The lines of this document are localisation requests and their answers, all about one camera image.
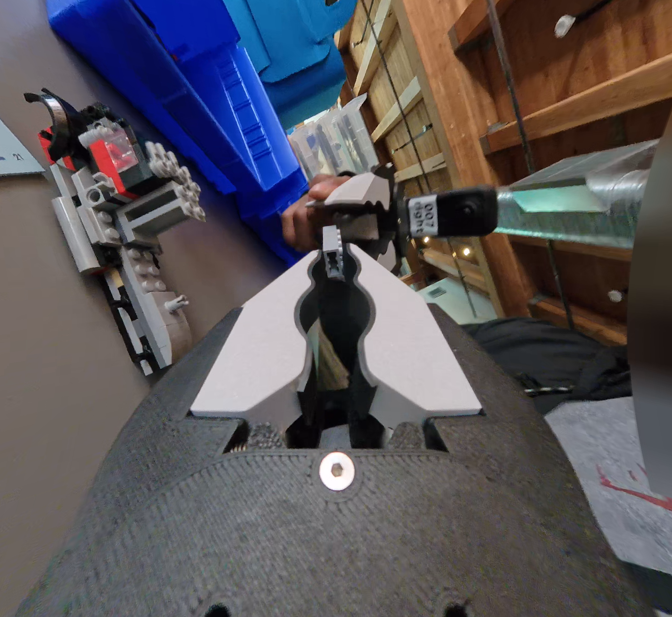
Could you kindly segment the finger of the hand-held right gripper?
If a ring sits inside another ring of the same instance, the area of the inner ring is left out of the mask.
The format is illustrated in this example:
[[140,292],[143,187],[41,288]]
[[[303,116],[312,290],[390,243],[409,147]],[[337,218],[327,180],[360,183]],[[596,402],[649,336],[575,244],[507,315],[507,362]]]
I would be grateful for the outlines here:
[[379,224],[376,214],[336,212],[336,227],[344,250],[348,244],[354,243],[383,268],[397,275],[396,235]]
[[349,177],[337,187],[324,201],[307,202],[307,207],[328,210],[373,210],[380,207],[388,210],[391,204],[391,185],[389,180],[367,172]]

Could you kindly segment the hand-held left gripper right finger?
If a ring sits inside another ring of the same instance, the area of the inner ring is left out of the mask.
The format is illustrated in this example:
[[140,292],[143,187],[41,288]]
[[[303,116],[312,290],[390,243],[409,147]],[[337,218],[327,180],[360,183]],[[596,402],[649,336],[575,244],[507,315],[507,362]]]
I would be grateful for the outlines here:
[[359,247],[354,285],[370,309],[357,348],[375,388],[369,413],[385,427],[429,418],[477,415],[471,384],[424,299]]

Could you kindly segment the toy brick instruction booklet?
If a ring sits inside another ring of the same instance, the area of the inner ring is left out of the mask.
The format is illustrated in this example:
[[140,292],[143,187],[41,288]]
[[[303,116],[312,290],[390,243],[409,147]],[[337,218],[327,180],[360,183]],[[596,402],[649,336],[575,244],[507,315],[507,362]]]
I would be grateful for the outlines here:
[[44,167],[1,120],[1,177],[42,175]]

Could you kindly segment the clear plastic storage box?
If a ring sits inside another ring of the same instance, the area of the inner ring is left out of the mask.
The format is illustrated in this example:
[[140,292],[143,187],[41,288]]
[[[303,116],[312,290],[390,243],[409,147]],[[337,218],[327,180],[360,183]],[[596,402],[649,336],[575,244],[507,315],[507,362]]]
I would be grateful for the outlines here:
[[288,137],[307,180],[318,175],[359,175],[373,171],[379,160],[362,117],[367,99],[359,95],[340,109],[311,118]]

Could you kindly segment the silver ventilation duct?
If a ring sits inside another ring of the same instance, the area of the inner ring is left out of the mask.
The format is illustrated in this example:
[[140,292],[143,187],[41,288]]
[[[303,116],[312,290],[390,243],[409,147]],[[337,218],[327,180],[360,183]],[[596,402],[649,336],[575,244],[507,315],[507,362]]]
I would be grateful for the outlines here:
[[659,140],[562,159],[498,189],[498,234],[630,250]]

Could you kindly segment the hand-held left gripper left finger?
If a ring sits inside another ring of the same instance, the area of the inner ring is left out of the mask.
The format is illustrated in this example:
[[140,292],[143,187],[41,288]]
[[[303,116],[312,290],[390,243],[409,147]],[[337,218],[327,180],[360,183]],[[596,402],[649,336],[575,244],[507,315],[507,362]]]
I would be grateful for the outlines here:
[[298,392],[308,382],[313,353],[298,321],[300,302],[313,289],[307,254],[242,307],[208,373],[191,414],[198,418],[296,421]]

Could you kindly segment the grey black toy brick model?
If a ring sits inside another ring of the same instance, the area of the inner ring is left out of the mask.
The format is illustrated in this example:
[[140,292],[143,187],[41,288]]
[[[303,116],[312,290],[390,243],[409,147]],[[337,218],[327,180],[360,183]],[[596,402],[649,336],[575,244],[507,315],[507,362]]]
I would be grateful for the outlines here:
[[200,186],[160,143],[138,137],[101,102],[80,110],[43,88],[23,95],[49,112],[38,136],[60,193],[58,223],[82,275],[100,280],[126,350],[149,376],[191,348],[188,298],[165,283],[159,236],[205,222]]

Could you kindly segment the person's grey sweatshirt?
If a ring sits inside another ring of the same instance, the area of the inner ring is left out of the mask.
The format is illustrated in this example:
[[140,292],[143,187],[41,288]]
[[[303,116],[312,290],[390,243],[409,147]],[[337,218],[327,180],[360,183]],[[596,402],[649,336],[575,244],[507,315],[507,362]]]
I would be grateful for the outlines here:
[[545,419],[616,556],[671,574],[671,498],[653,492],[632,397],[565,402]]

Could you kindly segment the blue plastic bin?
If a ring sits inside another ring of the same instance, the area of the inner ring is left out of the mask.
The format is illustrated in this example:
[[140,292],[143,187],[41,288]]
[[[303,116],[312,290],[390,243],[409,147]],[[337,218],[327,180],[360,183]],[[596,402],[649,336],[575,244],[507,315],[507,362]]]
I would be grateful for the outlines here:
[[222,0],[46,0],[52,29],[213,183],[261,188],[244,135],[247,54]]
[[246,50],[224,44],[212,57],[208,108],[240,156],[223,173],[243,222],[291,266],[301,255],[283,238],[281,214],[307,191],[307,179]]

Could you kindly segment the small grey toy brick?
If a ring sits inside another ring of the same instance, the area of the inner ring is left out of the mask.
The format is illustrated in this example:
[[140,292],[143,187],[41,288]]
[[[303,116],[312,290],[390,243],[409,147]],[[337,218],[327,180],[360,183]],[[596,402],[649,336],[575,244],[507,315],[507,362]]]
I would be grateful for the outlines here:
[[324,269],[329,280],[345,282],[343,241],[339,227],[324,226],[322,230]]

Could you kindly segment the person's right hand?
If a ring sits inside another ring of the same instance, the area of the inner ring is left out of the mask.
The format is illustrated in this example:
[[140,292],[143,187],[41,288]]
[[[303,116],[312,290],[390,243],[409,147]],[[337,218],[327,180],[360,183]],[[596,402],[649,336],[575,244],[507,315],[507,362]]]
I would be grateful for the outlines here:
[[308,191],[290,205],[281,215],[285,242],[298,252],[310,252],[321,247],[324,227],[333,225],[330,212],[308,206],[313,201],[325,201],[350,176],[315,176]]

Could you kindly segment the grey desk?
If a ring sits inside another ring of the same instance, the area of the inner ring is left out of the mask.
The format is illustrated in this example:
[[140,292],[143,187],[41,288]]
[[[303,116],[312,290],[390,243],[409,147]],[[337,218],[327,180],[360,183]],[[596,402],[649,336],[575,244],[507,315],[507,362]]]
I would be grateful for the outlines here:
[[[50,123],[24,92],[145,119],[52,32],[45,0],[1,0],[1,119],[44,166]],[[170,289],[189,298],[195,341],[284,265],[189,161],[206,222],[161,237]],[[101,460],[154,383],[130,361],[105,296],[81,277],[51,205],[52,176],[1,179],[1,615],[12,616],[60,549]]]

